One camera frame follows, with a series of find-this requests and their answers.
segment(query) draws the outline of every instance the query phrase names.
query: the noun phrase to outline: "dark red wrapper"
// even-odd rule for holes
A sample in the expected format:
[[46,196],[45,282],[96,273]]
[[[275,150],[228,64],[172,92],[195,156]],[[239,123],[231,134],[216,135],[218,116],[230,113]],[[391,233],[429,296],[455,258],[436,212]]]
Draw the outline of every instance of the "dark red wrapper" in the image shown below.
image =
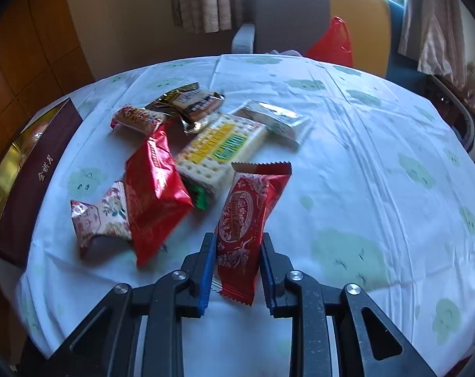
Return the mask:
[[142,266],[193,207],[176,171],[164,127],[128,159],[124,184],[137,265]]
[[263,227],[292,173],[290,163],[233,163],[234,181],[215,230],[220,293],[251,305]]

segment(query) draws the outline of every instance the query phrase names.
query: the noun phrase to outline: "maroon box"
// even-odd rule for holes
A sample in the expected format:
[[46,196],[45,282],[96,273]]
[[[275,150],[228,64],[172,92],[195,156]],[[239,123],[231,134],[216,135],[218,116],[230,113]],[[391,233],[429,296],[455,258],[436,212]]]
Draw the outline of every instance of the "maroon box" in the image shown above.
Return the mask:
[[[41,123],[47,127],[22,166],[23,143]],[[31,236],[47,186],[60,158],[82,123],[66,99],[32,123],[12,143],[0,163],[0,258],[26,268]]]

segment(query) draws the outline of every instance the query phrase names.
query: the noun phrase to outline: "metal screw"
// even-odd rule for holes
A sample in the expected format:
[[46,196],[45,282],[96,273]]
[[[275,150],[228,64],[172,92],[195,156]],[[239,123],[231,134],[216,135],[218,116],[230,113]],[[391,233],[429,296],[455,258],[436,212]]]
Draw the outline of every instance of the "metal screw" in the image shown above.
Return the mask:
[[345,290],[347,291],[347,293],[350,294],[359,294],[361,292],[361,288],[355,283],[350,283],[349,285],[347,285],[345,287]]
[[116,294],[124,294],[129,290],[129,285],[127,283],[118,283],[113,287],[113,291]]
[[290,271],[288,272],[288,278],[292,281],[300,281],[304,277],[304,274],[300,271]]
[[186,278],[186,272],[182,270],[173,271],[171,277],[176,281],[183,281]]

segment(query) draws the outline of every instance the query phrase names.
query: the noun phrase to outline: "tablecloth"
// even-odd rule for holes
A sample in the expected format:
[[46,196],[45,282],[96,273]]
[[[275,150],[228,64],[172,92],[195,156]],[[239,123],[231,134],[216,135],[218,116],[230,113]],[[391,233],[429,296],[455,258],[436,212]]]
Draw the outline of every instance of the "tablecloth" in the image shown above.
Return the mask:
[[[81,260],[70,219],[70,199],[100,199],[141,142],[136,132],[110,129],[113,113],[188,82],[223,93],[223,112],[256,99],[314,118],[301,146],[270,135],[253,159],[292,162],[265,230],[294,268],[330,286],[360,284],[438,375],[473,350],[475,165],[433,105],[350,68],[223,55],[125,72],[74,99],[85,119],[49,184],[14,299],[46,356],[116,283],[155,282],[214,230],[225,196],[191,212],[167,251],[138,269],[119,240],[96,242]],[[257,288],[251,307],[212,292],[203,318],[183,320],[186,375],[289,375],[291,320],[269,316]]]

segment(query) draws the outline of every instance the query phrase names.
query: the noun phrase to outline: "green label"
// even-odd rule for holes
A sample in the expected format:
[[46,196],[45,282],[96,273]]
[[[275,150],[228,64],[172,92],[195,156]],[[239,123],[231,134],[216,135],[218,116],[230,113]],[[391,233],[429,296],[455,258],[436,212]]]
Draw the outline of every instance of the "green label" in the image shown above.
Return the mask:
[[216,161],[229,161],[234,157],[237,151],[243,146],[247,140],[247,136],[242,134],[231,134],[225,142],[223,142],[213,152],[213,158]]

